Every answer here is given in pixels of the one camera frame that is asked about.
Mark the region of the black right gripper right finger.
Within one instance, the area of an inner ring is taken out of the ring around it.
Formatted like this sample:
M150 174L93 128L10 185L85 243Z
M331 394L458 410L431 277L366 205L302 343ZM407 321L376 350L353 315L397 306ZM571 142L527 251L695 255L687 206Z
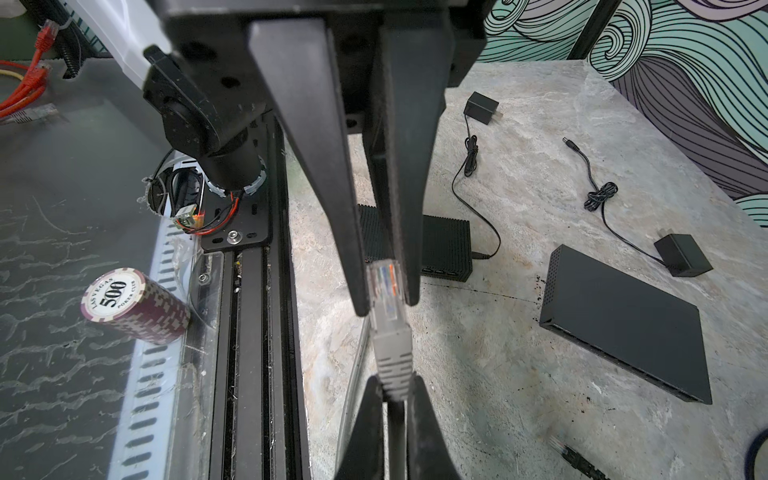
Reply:
M414 480L460 480L447 449L426 384L411 376L406 401L407 478Z

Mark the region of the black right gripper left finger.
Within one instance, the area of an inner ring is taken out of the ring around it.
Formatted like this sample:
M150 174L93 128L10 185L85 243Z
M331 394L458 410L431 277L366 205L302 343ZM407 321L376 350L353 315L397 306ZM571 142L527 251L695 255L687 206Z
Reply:
M384 395L377 375L368 378L335 479L384 478Z

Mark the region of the black power adapter with plug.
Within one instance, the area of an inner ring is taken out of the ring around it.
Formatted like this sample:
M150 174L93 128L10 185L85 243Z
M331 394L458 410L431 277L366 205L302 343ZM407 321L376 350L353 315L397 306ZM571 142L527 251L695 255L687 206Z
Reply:
M474 260L492 259L499 252L502 239L500 233L493 225L493 223L456 192L456 183L460 174L462 174L465 178L471 178L475 174L479 164L478 137L472 133L469 120L473 119L483 125L488 125L493 120L494 115L498 113L498 106L498 101L491 99L490 97L477 91L474 91L467 99L462 111L462 118L464 120L466 129L466 136L464 139L465 158L461 164L460 169L456 172L451 181L451 192L454 197L472 214L474 214L483 223L485 223L496 236L496 248L491 253L473 251L472 258Z

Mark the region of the black wall power adapter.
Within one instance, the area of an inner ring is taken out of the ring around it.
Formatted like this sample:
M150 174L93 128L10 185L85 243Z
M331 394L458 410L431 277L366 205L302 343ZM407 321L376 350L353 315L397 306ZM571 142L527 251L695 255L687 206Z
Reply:
M690 234L669 229L658 232L654 247L662 265L673 277L693 278L713 270L713 266Z

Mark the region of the small black ribbed switch box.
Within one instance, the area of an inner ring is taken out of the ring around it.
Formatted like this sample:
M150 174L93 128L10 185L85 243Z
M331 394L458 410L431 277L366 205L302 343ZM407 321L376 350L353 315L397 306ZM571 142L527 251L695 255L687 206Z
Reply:
M358 204L364 256L367 263L391 257L387 232L374 206ZM472 273L470 223L431 215L423 216L421 274L466 282Z

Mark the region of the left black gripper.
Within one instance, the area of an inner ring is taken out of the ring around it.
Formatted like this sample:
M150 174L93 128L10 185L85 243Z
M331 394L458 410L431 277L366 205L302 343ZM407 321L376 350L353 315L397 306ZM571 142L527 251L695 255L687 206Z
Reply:
M399 263L407 305L416 305L424 196L444 93L485 47L491 2L153 1L150 8L186 78L182 93L205 102L207 146L224 146L269 110L268 90L327 216L361 317L370 303L345 115L351 133L365 121L389 255Z

